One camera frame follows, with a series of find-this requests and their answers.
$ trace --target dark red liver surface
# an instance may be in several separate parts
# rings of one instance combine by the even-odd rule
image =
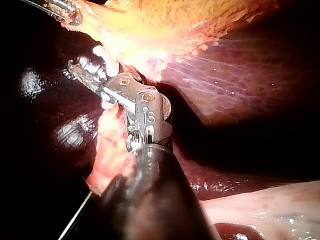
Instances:
[[[192,62],[195,72],[188,73],[198,79],[193,85],[184,83],[176,70],[162,73],[166,80],[159,89],[174,105],[175,153],[200,199],[319,178],[314,163],[319,136],[319,27],[314,3],[302,2],[225,36],[218,47],[209,49],[212,52],[204,58],[214,56],[222,73],[212,77],[219,78],[224,88],[208,83],[209,70],[200,68],[199,58]],[[86,195],[82,177],[95,157],[93,135],[102,113],[100,99],[67,79],[62,70],[68,59],[79,55],[100,61],[91,54],[97,43],[81,33],[67,32],[23,3],[16,3],[12,14],[12,32],[4,37],[3,46],[11,49],[14,59],[6,61],[3,71],[9,76],[2,79],[2,91],[8,94],[3,110],[7,120],[4,149],[15,146],[3,160],[9,163],[4,168],[10,175],[5,187],[12,196],[7,229],[13,239],[57,239]],[[43,81],[44,90],[33,99],[18,91],[27,68]],[[169,82],[176,89],[166,85]],[[197,109],[186,97],[199,94],[205,84],[203,108]],[[245,84],[261,87],[254,90],[260,94],[254,101]],[[222,89],[234,90],[236,95],[226,95]],[[217,109],[212,108],[212,98],[221,100]],[[250,108],[245,117],[235,114],[240,101]],[[221,114],[227,111],[239,121],[225,118],[223,124]],[[205,127],[194,112],[203,114],[214,128]],[[87,115],[87,123],[93,120],[84,123],[88,128],[77,126],[82,143],[71,147],[66,138],[57,140],[57,131],[80,115]]]

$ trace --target metal jaw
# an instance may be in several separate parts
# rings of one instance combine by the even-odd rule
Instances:
[[[86,58],[68,62],[68,69],[83,85],[103,101],[121,104],[127,115],[127,149],[145,144],[159,144],[169,149],[172,106],[169,99],[154,86],[137,82],[126,72],[107,79],[103,66],[94,66]]]
[[[72,0],[20,0],[54,17],[57,21],[79,26],[83,21],[83,15],[73,4]]]

